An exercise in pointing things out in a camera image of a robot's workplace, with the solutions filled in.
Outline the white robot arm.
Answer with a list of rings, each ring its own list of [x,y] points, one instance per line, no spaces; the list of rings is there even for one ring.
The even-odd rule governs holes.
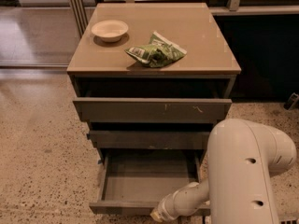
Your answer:
[[[172,221],[209,201],[212,224],[279,224],[270,178],[291,169],[296,157],[295,144],[283,131],[225,119],[208,137],[208,178],[165,196],[150,215]]]

